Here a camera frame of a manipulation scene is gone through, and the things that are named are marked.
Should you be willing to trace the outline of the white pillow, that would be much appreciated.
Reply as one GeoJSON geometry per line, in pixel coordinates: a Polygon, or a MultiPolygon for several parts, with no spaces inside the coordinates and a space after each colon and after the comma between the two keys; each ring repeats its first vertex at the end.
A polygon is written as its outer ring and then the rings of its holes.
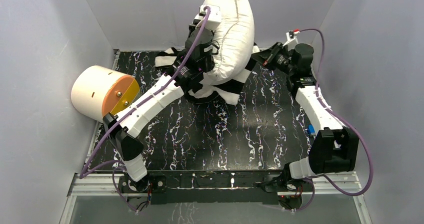
{"type": "Polygon", "coordinates": [[[220,7],[222,22],[213,39],[219,44],[214,68],[204,73],[204,85],[219,85],[240,74],[253,51],[255,23],[249,0],[204,0],[220,7]]]}

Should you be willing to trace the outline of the black white striped pillowcase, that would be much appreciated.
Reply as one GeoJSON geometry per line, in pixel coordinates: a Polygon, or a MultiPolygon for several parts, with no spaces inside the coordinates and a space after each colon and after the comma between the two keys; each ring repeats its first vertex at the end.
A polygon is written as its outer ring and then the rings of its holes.
{"type": "Polygon", "coordinates": [[[155,57],[155,67],[164,69],[160,77],[158,90],[170,102],[185,97],[192,103],[203,104],[221,97],[227,104],[236,105],[243,86],[249,77],[254,61],[249,61],[245,68],[235,77],[220,81],[218,84],[203,83],[208,81],[206,70],[214,66],[212,49],[215,43],[198,44],[178,51],[169,48],[155,57]]]}

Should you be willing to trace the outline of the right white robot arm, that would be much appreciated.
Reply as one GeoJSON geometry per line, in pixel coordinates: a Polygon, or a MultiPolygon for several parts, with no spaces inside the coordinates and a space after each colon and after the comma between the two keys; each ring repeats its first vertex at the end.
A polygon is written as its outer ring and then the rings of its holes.
{"type": "Polygon", "coordinates": [[[296,190],[302,178],[352,171],[356,163],[358,136],[323,106],[324,99],[311,71],[313,57],[314,49],[309,44],[295,44],[289,49],[280,42],[251,56],[266,69],[287,75],[287,88],[303,108],[315,133],[308,156],[284,166],[287,174],[282,176],[281,183],[288,191],[296,190]]]}

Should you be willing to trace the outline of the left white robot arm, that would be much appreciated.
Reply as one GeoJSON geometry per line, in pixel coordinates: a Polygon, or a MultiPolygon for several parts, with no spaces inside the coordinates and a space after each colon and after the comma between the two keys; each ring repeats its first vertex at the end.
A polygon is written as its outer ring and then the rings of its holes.
{"type": "Polygon", "coordinates": [[[166,106],[203,88],[204,73],[214,68],[213,56],[219,50],[214,43],[216,30],[211,24],[191,24],[183,50],[169,48],[156,56],[155,67],[164,71],[157,82],[124,110],[103,117],[130,177],[130,186],[137,192],[147,190],[150,183],[138,136],[166,106]]]}

